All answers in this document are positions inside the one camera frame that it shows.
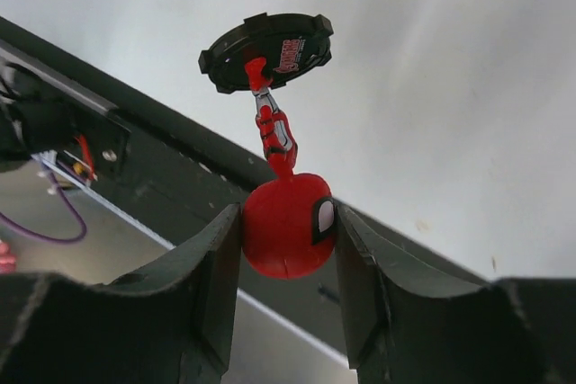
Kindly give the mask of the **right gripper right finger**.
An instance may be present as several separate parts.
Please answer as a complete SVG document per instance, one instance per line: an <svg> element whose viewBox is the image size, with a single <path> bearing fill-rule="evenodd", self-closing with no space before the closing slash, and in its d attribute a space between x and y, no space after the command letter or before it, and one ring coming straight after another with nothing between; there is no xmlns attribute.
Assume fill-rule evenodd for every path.
<svg viewBox="0 0 576 384"><path fill-rule="evenodd" d="M575 282L473 283L337 211L337 279L362 383L572 383Z"/></svg>

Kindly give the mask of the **red spider hero figurine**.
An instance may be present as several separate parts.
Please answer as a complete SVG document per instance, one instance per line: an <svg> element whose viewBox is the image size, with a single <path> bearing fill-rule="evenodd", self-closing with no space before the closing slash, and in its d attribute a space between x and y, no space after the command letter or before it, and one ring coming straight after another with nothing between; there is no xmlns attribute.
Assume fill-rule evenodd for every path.
<svg viewBox="0 0 576 384"><path fill-rule="evenodd" d="M221 94L249 91L266 162L275 178L242 210L242 250L258 273L291 280L317 271L336 243L337 205L318 174L295 173L298 144L271 92L331 59L331 21L322 14L260 13L220 36L199 68Z"/></svg>

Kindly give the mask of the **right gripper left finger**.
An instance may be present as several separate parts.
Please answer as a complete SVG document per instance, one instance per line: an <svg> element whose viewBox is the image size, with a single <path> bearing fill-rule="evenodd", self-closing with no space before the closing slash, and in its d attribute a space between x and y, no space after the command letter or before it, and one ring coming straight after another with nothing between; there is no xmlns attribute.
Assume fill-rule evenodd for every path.
<svg viewBox="0 0 576 384"><path fill-rule="evenodd" d="M1 279L4 383L218 383L228 370L240 207L110 284Z"/></svg>

